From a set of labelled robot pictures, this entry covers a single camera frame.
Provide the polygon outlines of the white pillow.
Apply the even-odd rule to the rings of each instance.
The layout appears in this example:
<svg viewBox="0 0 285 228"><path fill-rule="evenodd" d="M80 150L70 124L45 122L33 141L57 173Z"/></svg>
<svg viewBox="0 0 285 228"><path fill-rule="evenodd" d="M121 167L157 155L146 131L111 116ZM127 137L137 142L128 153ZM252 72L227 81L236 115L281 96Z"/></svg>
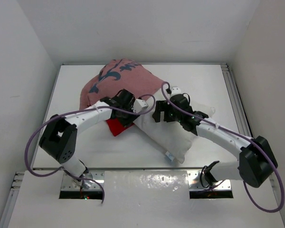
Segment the white pillow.
<svg viewBox="0 0 285 228"><path fill-rule="evenodd" d="M192 147L196 135L185 131L176 122L155 122L152 117L155 109L140 115L134 124L145 132L151 139L169 152L179 163L184 163L185 154Z"/></svg>

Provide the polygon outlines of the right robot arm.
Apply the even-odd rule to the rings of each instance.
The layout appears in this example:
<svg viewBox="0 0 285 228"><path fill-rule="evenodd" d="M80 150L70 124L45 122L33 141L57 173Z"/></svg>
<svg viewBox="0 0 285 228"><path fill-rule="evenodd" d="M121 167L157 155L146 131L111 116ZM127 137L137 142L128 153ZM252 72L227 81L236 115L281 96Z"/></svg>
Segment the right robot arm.
<svg viewBox="0 0 285 228"><path fill-rule="evenodd" d="M200 179L213 185L225 179L244 181L258 188L278 167L269 142L262 136L251 138L233 134L218 126L213 119L201 111L194 111L183 94L173 95L169 101L156 101L152 115L155 122L178 122L182 128L196 136L206 138L233 154L237 161L222 163L214 161L205 166Z"/></svg>

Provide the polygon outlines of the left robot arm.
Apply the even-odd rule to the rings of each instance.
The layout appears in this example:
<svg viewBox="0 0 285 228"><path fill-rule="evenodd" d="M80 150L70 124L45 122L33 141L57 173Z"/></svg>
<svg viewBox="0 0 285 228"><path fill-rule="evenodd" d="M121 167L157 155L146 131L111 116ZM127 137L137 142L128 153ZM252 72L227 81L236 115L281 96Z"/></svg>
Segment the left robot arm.
<svg viewBox="0 0 285 228"><path fill-rule="evenodd" d="M78 135L109 119L117 119L123 126L129 126L136 117L134 113L142 110L139 102L132 93L123 89L116 96L104 97L79 113L57 119L58 115L54 115L51 117L53 121L43 131L39 146L67 172L76 178L82 177L87 168L75 155Z"/></svg>

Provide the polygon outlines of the red patterned pillowcase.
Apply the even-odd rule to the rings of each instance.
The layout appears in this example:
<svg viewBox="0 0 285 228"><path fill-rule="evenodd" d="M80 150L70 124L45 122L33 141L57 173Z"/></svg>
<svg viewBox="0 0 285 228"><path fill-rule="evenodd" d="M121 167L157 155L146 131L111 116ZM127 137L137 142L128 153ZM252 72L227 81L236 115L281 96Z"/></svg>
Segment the red patterned pillowcase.
<svg viewBox="0 0 285 228"><path fill-rule="evenodd" d="M136 98L155 95L162 83L161 79L133 60L113 59L83 87L79 109L86 109L104 97L114 97L122 89Z"/></svg>

